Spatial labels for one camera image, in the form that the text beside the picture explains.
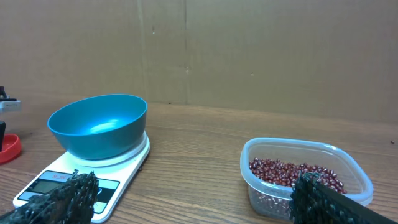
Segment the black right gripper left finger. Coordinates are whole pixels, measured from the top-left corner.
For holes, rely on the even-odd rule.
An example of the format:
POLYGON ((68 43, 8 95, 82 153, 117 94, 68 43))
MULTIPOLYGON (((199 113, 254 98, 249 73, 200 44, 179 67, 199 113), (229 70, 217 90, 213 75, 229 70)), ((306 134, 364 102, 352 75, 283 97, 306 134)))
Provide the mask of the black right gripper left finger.
POLYGON ((1 224, 90 224, 99 192, 94 172, 78 174, 30 202, 1 215, 1 224))

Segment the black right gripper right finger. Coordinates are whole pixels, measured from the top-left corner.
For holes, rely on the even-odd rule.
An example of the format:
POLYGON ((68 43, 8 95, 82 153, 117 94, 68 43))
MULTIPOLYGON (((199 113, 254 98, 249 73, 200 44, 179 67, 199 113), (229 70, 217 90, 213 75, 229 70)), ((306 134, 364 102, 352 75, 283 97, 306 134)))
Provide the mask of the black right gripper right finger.
POLYGON ((350 198, 317 182, 308 172, 296 181, 290 195, 289 215, 294 224, 397 224, 350 198))

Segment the red scoop with blue handle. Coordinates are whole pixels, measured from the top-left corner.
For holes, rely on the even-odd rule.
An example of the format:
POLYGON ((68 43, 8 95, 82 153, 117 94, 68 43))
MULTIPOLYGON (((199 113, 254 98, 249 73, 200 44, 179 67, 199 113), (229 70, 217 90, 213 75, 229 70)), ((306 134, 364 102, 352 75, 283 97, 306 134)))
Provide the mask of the red scoop with blue handle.
POLYGON ((22 143, 18 135, 5 134, 2 139, 1 164, 11 162, 22 152, 22 143))

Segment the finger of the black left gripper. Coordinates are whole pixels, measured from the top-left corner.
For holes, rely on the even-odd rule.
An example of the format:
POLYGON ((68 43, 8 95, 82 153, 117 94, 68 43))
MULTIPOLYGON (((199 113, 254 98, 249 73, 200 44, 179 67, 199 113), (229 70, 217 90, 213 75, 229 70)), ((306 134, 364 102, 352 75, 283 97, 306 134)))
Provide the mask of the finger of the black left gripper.
POLYGON ((4 140, 6 130, 6 123, 4 121, 0 121, 0 151, 2 151, 2 143, 4 140))

